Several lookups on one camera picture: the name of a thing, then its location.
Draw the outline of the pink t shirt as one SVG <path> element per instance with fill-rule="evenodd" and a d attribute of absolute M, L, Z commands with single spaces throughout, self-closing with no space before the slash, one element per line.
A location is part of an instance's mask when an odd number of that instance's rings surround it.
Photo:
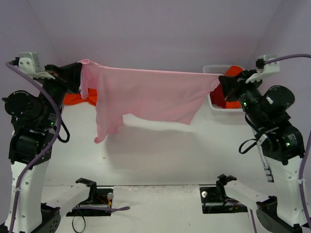
<path fill-rule="evenodd" d="M 106 67 L 81 60 L 81 96 L 97 91 L 96 144 L 124 125 L 132 114 L 150 121 L 189 125 L 207 95 L 218 85 L 218 75 Z"/>

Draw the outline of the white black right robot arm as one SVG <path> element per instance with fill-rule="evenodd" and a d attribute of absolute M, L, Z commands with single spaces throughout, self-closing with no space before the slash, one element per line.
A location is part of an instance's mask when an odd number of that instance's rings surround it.
<path fill-rule="evenodd" d="M 220 76 L 227 101 L 238 101 L 247 124 L 254 130 L 252 146 L 258 146 L 266 159 L 275 195 L 268 196 L 239 182 L 233 176 L 219 176 L 216 197 L 234 199 L 257 216 L 261 225 L 272 233 L 300 233 L 310 227 L 310 205 L 306 202 L 302 165 L 306 160 L 303 136 L 290 123 L 287 109 L 294 103 L 294 94 L 286 87 L 274 85 L 265 94 L 258 91 L 260 82 L 248 82 L 254 70 L 237 76 Z"/>

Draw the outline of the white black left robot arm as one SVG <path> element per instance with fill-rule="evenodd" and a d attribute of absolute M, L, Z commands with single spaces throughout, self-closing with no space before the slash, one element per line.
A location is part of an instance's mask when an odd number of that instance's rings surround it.
<path fill-rule="evenodd" d="M 65 127 L 61 119 L 67 93 L 78 93 L 82 65 L 41 67 L 26 58 L 6 63 L 16 74 L 39 90 L 34 96 L 15 91 L 3 98 L 14 128 L 9 146 L 12 171 L 11 204 L 3 233 L 54 233 L 60 220 L 77 204 L 93 203 L 96 189 L 77 183 L 64 197 L 41 201 L 44 178 L 52 156 L 52 146 Z"/>

